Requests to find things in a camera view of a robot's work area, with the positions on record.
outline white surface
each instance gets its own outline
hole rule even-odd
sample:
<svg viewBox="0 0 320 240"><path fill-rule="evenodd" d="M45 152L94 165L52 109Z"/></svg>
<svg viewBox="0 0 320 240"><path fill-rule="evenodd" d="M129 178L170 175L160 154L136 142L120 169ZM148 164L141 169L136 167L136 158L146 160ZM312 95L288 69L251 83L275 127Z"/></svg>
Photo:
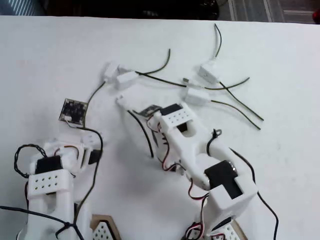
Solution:
<svg viewBox="0 0 320 240"><path fill-rule="evenodd" d="M222 129L224 140L254 166L261 195L279 216L277 239L312 238L320 215L320 27L217 23L223 37L217 59L225 69L221 81L250 76L233 93L265 121L254 119L262 127L257 131L225 106L193 109L209 129ZM58 122L64 100L87 101L107 62L150 71L171 48L169 65L156 75L180 82L197 78L195 66L211 59L218 43L210 21L1 16L0 32L0 203L15 207L26 207L25 180L13 170L16 149L59 130L74 131ZM141 110L172 104L181 91L141 77L122 94ZM92 212L112 215L124 240L179 239L200 203L188 198L184 177L163 172L148 158L143 133L116 107L116 95L112 86L104 87L88 110L87 126L109 139L90 197ZM212 97L236 105L225 91L213 91ZM129 125L134 140L124 127ZM20 153L22 172L32 153ZM201 192L195 188L194 194ZM25 220L23 213L1 211L0 239L13 239ZM258 198L238 222L249 239L273 237L274 217Z"/></svg>

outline circuit board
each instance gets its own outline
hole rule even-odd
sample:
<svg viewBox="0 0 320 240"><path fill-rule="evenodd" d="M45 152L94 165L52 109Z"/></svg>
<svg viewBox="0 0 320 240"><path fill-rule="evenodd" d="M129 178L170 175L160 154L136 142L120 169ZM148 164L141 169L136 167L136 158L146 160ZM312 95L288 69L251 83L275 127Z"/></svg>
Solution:
<svg viewBox="0 0 320 240"><path fill-rule="evenodd" d="M83 125L88 104L82 101L76 101L66 98L60 113L59 120L66 121L72 124Z"/></svg>
<svg viewBox="0 0 320 240"><path fill-rule="evenodd" d="M162 109L162 107L158 105L150 105L146 109L142 110L141 112L136 112L136 114L148 119L160 109Z"/></svg>

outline white connector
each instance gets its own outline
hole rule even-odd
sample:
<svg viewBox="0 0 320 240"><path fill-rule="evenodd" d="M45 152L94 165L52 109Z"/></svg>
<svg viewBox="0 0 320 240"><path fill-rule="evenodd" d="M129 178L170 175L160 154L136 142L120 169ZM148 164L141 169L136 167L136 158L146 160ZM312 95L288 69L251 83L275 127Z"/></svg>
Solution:
<svg viewBox="0 0 320 240"><path fill-rule="evenodd" d="M219 68L215 60L202 64L198 75L211 84L216 84L220 81Z"/></svg>
<svg viewBox="0 0 320 240"><path fill-rule="evenodd" d="M203 86L201 86L200 84L196 84L196 83L193 83L192 81L190 81L188 78L183 78L183 83L185 85L187 85L188 87L191 87L191 88L203 88Z"/></svg>
<svg viewBox="0 0 320 240"><path fill-rule="evenodd" d="M115 78L115 87L118 90L123 90L132 86L139 75L135 71L129 71L124 74L118 75Z"/></svg>
<svg viewBox="0 0 320 240"><path fill-rule="evenodd" d="M119 107L121 107L122 109L124 109L126 111L130 109L129 104L123 95L117 96L115 98L115 102Z"/></svg>
<svg viewBox="0 0 320 240"><path fill-rule="evenodd" d="M64 116L63 119L65 121L71 122L72 121L72 117L71 116Z"/></svg>
<svg viewBox="0 0 320 240"><path fill-rule="evenodd" d="M117 74L119 73L118 66L119 64L113 61L109 63L108 67L104 72L104 78L106 79L106 82L113 81L113 79L117 76Z"/></svg>
<svg viewBox="0 0 320 240"><path fill-rule="evenodd" d="M203 106L211 100L208 92L195 88L188 88L184 101L189 104Z"/></svg>

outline red wire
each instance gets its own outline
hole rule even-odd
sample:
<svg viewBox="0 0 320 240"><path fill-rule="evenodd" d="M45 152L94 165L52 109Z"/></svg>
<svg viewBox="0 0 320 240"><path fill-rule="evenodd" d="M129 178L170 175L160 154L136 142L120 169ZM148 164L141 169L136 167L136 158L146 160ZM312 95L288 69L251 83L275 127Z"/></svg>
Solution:
<svg viewBox="0 0 320 240"><path fill-rule="evenodd" d="M189 190L188 190L189 197L192 198L193 200L202 200L202 199L204 199L207 196L207 193L205 195L203 195L203 196L191 196L190 192L191 192L191 189L192 189L192 187L194 185L194 181L193 181L192 178L190 178L190 181L191 181L191 185L190 185Z"/></svg>
<svg viewBox="0 0 320 240"><path fill-rule="evenodd" d="M170 152L170 146L169 146L169 142L168 142L168 139L167 139L167 137L162 133L162 136L163 136L163 138L164 138L164 140L165 140L165 144L167 144L167 150L166 150L166 153L165 153L165 156L164 156L164 159L161 161L160 159L159 159L159 161L162 163L161 165L162 165L162 169L164 170L164 171L170 171L171 169L173 169L174 167L176 167L176 166L180 166L181 168L183 168L184 170L186 170L181 164L179 164L179 163L174 163L174 164L172 164L171 166L169 166L168 168L166 168L166 165L165 165L165 163L166 163L166 160L167 160L167 158L168 158L168 155L169 155L169 152Z"/></svg>

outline white plastic housing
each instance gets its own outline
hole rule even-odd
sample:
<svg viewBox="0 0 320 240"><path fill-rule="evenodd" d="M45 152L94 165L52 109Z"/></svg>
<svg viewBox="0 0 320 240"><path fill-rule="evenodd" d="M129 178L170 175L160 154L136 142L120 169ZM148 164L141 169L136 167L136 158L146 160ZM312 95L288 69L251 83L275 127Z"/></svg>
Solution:
<svg viewBox="0 0 320 240"><path fill-rule="evenodd" d="M205 233L211 230L228 217L239 216L247 208L251 199L257 194L258 189L248 175L240 175L235 179L242 191L242 195L231 199L223 185L219 185L209 191L207 203L203 208Z"/></svg>
<svg viewBox="0 0 320 240"><path fill-rule="evenodd" d="M71 223L74 218L72 181L71 174L65 169L31 175L29 177L27 196L29 210ZM54 190L56 190L54 195L46 195L47 193L54 192ZM56 232L63 226L60 222L28 214L24 240L47 239L46 236L50 231ZM76 236L76 232L72 228L69 228L59 235L59 239L75 240Z"/></svg>
<svg viewBox="0 0 320 240"><path fill-rule="evenodd" d="M132 86L139 75L135 71L129 71L124 74L118 75L115 78L115 87L118 90L123 90Z"/></svg>
<svg viewBox="0 0 320 240"><path fill-rule="evenodd" d="M214 139L209 146L208 163L214 166L224 160L230 161L236 168L238 176L234 181L242 194L231 199L223 185L211 189L209 178L204 173L208 167L203 168L200 162L204 159L204 154L207 154L206 146L212 138L212 133L203 126L186 103L182 103L181 106L183 109L168 115L163 116L157 112L154 116L160 123L160 132L166 136L170 149L179 156L187 178L192 178L195 185L209 191L207 203L203 209L204 235L207 237L211 230L226 218L239 216L258 190L248 166L224 144L221 136ZM183 113L184 118L176 120L174 116L179 116L179 113ZM177 126L183 123L186 123L187 130L181 132Z"/></svg>
<svg viewBox="0 0 320 240"><path fill-rule="evenodd" d="M195 89L195 88L188 88L184 101L188 104L203 106L207 102L209 102L210 95L207 91Z"/></svg>
<svg viewBox="0 0 320 240"><path fill-rule="evenodd" d="M217 230L214 230L210 233L211 237L208 238L209 240L223 240L223 236L217 236L213 237L214 235L217 234L224 234L225 235L225 240L240 240L240 237L238 236L237 232L235 229L232 227L232 225L226 224Z"/></svg>
<svg viewBox="0 0 320 240"><path fill-rule="evenodd" d="M106 68L104 72L104 76L108 81L112 81L116 75L118 74L118 63L110 62L108 67Z"/></svg>
<svg viewBox="0 0 320 240"><path fill-rule="evenodd" d="M72 187L72 176L65 169L31 175L28 182L28 199L43 194L68 191Z"/></svg>
<svg viewBox="0 0 320 240"><path fill-rule="evenodd" d="M216 84L220 81L219 70L215 60L202 64L199 68L198 75L211 84Z"/></svg>

